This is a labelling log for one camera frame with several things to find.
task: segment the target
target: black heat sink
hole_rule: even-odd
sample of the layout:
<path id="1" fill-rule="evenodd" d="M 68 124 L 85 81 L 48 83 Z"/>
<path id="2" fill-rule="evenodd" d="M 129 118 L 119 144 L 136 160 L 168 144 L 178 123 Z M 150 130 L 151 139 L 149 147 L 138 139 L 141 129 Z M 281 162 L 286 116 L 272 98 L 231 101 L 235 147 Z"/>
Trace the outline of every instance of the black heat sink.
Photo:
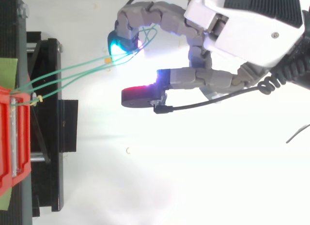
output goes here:
<path id="1" fill-rule="evenodd" d="M 248 10 L 300 28 L 300 0 L 225 0 L 225 8 Z"/>

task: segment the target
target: red plastic bin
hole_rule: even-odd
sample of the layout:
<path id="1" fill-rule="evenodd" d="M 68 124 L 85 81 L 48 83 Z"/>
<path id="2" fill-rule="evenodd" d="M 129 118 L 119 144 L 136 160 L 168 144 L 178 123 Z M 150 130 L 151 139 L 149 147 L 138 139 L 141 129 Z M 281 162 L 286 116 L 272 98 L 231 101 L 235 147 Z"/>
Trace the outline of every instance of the red plastic bin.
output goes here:
<path id="1" fill-rule="evenodd" d="M 0 87 L 0 196 L 9 188 L 21 182 L 31 172 L 30 151 L 30 106 L 10 106 L 10 91 Z M 18 103 L 30 100 L 28 94 L 12 96 Z M 11 109 L 17 109 L 17 176 L 12 175 L 11 154 Z"/>

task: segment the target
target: green string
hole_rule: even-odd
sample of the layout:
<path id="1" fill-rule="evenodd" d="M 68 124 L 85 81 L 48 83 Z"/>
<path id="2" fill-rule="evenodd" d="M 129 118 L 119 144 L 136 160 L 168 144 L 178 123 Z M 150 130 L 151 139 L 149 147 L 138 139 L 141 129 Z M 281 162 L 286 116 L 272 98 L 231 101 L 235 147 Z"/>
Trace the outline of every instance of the green string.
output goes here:
<path id="1" fill-rule="evenodd" d="M 81 73 L 77 73 L 77 74 L 75 74 L 75 75 L 72 75 L 72 76 L 69 76 L 69 77 L 66 77 L 66 78 L 63 78 L 63 79 L 54 80 L 54 81 L 52 81 L 52 82 L 46 83 L 46 84 L 41 85 L 41 86 L 39 86 L 39 87 L 36 87 L 36 88 L 34 88 L 34 89 L 30 89 L 30 90 L 26 90 L 26 91 L 18 92 L 18 93 L 33 92 L 34 90 L 38 90 L 38 89 L 41 89 L 41 88 L 43 88 L 43 87 L 49 86 L 49 85 L 51 85 L 51 84 L 58 83 L 58 82 L 61 82 L 61 81 L 63 81 L 63 80 L 67 80 L 67 79 L 70 79 L 70 78 L 73 78 L 73 77 L 76 77 L 76 76 L 79 76 L 79 75 L 80 75 L 79 77 L 77 77 L 77 78 L 75 78 L 74 80 L 70 81 L 69 83 L 67 83 L 67 84 L 64 85 L 63 87 L 61 87 L 61 88 L 55 90 L 54 92 L 51 92 L 51 93 L 49 93 L 49 94 L 47 94 L 47 95 L 45 95 L 45 96 L 42 97 L 42 99 L 45 99 L 45 98 L 47 98 L 47 97 L 49 97 L 49 96 L 52 96 L 52 95 L 54 95 L 54 94 L 60 92 L 60 91 L 63 90 L 65 87 L 69 86 L 70 84 L 76 82 L 77 80 L 79 80 L 79 79 L 81 79 L 81 78 L 83 78 L 83 77 L 85 77 L 85 76 L 87 76 L 87 75 L 90 75 L 90 74 L 92 74 L 92 73 L 94 73 L 94 72 L 97 72 L 97 71 L 100 71 L 100 70 L 104 70 L 104 69 L 111 68 L 112 66 L 120 66 L 120 65 L 123 65 L 123 64 L 129 62 L 130 60 L 132 60 L 142 49 L 146 48 L 146 47 L 149 45 L 149 43 L 152 42 L 152 41 L 154 40 L 154 38 L 156 37 L 156 35 L 157 35 L 157 33 L 158 33 L 158 31 L 154 28 L 154 26 L 152 26 L 152 27 L 149 28 L 149 29 L 144 29 L 144 28 L 143 28 L 143 31 L 142 31 L 142 32 L 145 33 L 145 35 L 146 35 L 146 40 L 148 40 L 148 42 L 145 40 L 144 44 L 142 44 L 142 47 L 139 47 L 138 49 L 136 49 L 136 50 L 134 50 L 134 51 L 131 51 L 131 52 L 128 52 L 128 53 L 124 53 L 124 54 L 125 54 L 124 57 L 115 60 L 115 62 L 117 62 L 117 61 L 120 61 L 121 59 L 123 59 L 123 58 L 125 58 L 125 57 L 131 55 L 131 54 L 134 54 L 129 60 L 127 60 L 127 61 L 125 61 L 125 62 L 123 62 L 123 63 L 120 63 L 120 64 L 113 64 L 113 63 L 111 63 L 111 65 L 105 64 L 105 65 L 96 67 L 96 68 L 94 68 L 94 69 L 91 69 L 91 70 L 88 70 L 88 71 L 85 71 L 85 72 L 81 72 Z M 153 36 L 151 39 L 149 39 L 149 38 L 148 38 L 148 35 L 149 35 L 149 33 L 150 33 L 151 30 L 154 30 L 154 31 L 155 31 L 155 34 L 154 34 L 154 36 Z M 88 62 L 86 62 L 86 63 L 78 64 L 78 65 L 75 65 L 75 66 L 72 66 L 72 67 L 67 67 L 67 68 L 64 68 L 64 69 L 62 69 L 62 70 L 58 70 L 58 72 L 62 72 L 62 71 L 68 70 L 68 69 L 72 69 L 72 68 L 75 68 L 75 67 L 77 67 L 77 66 L 81 66 L 81 65 L 86 65 L 86 64 L 89 64 L 89 63 L 93 63 L 93 62 L 95 62 L 95 61 L 101 60 L 101 59 L 103 59 L 103 58 L 109 58 L 109 57 L 111 57 L 111 56 L 106 56 L 106 57 L 102 57 L 102 58 L 95 59 L 95 60 L 92 60 L 92 61 L 88 61 Z M 52 72 L 52 73 L 49 73 L 49 74 L 44 75 L 44 76 L 41 76 L 41 77 L 39 77 L 39 78 L 36 78 L 36 79 L 32 80 L 32 82 L 36 82 L 36 81 L 38 81 L 38 80 L 44 79 L 44 78 L 46 78 L 46 77 L 48 77 L 48 76 L 51 76 L 51 75 L 53 75 L 53 74 L 56 74 L 56 72 L 57 72 L 57 71 Z M 12 105 L 12 106 L 28 105 L 28 104 L 31 104 L 31 103 L 33 103 L 33 102 L 38 102 L 38 100 L 35 99 L 35 100 L 31 100 L 31 101 L 24 102 L 24 103 L 14 104 L 14 105 Z"/>
<path id="2" fill-rule="evenodd" d="M 154 26 L 152 26 L 151 28 L 149 29 L 144 29 L 142 31 L 139 31 L 139 32 L 144 32 L 146 34 L 146 31 L 149 31 L 148 33 L 150 33 L 151 30 L 154 30 Z M 131 52 L 128 52 L 128 53 L 124 53 L 124 54 L 116 54 L 116 55 L 109 55 L 109 56 L 104 56 L 104 57 L 100 57 L 100 58 L 97 58 L 97 59 L 94 59 L 94 60 L 91 60 L 91 61 L 87 61 L 87 62 L 84 62 L 84 63 L 81 63 L 81 64 L 77 64 L 77 65 L 74 65 L 74 66 L 70 66 L 70 67 L 66 67 L 64 69 L 60 69 L 60 70 L 57 70 L 57 71 L 53 71 L 51 73 L 48 73 L 46 75 L 43 75 L 43 76 L 40 76 L 38 78 L 35 78 L 34 80 L 30 81 L 29 83 L 19 87 L 19 88 L 16 88 L 14 90 L 11 91 L 11 94 L 14 94 L 16 92 L 18 93 L 25 93 L 25 92 L 32 92 L 30 90 L 27 90 L 27 91 L 22 91 L 21 89 L 24 89 L 24 88 L 28 88 L 29 86 L 31 86 L 34 82 L 37 82 L 39 80 L 42 80 L 42 79 L 45 79 L 49 76 L 52 76 L 52 75 L 55 75 L 55 74 L 58 74 L 60 72 L 63 72 L 63 71 L 66 71 L 66 70 L 70 70 L 70 69 L 73 69 L 73 68 L 76 68 L 76 67 L 80 67 L 80 66 L 84 66 L 84 65 L 88 65 L 88 64 L 91 64 L 91 63 L 94 63 L 94 62 L 97 62 L 97 61 L 100 61 L 100 60 L 103 60 L 103 59 L 107 59 L 107 58 L 113 58 L 114 56 L 128 56 L 130 54 L 133 54 L 134 52 L 136 52 L 136 50 L 134 51 L 131 51 Z"/>

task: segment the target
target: screw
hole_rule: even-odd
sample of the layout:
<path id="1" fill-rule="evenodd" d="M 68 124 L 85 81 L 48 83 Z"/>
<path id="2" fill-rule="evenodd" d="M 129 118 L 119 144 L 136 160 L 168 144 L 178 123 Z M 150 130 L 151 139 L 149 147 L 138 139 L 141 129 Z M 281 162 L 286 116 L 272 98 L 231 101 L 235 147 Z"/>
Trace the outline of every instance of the screw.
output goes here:
<path id="1" fill-rule="evenodd" d="M 274 32 L 273 34 L 271 34 L 272 38 L 278 38 L 280 36 L 280 34 L 278 32 Z"/>
<path id="2" fill-rule="evenodd" d="M 18 5 L 17 14 L 23 19 L 28 18 L 29 17 L 28 5 L 25 3 Z"/>
<path id="3" fill-rule="evenodd" d="M 57 51 L 58 51 L 58 53 L 63 53 L 63 45 L 62 44 L 58 44 Z"/>
<path id="4" fill-rule="evenodd" d="M 31 98 L 31 100 L 36 100 L 37 99 L 37 94 L 36 93 L 31 93 L 30 98 Z"/>

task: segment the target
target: green tape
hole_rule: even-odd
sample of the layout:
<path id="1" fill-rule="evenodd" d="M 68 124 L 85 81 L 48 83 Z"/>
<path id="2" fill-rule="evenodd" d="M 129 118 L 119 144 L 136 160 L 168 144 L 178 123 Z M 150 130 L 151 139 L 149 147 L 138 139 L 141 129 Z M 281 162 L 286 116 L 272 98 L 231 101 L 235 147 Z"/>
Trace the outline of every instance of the green tape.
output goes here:
<path id="1" fill-rule="evenodd" d="M 8 210 L 11 200 L 12 188 L 9 188 L 4 195 L 0 197 L 0 210 Z"/>
<path id="2" fill-rule="evenodd" d="M 6 89 L 15 88 L 18 59 L 0 58 L 0 86 Z"/>

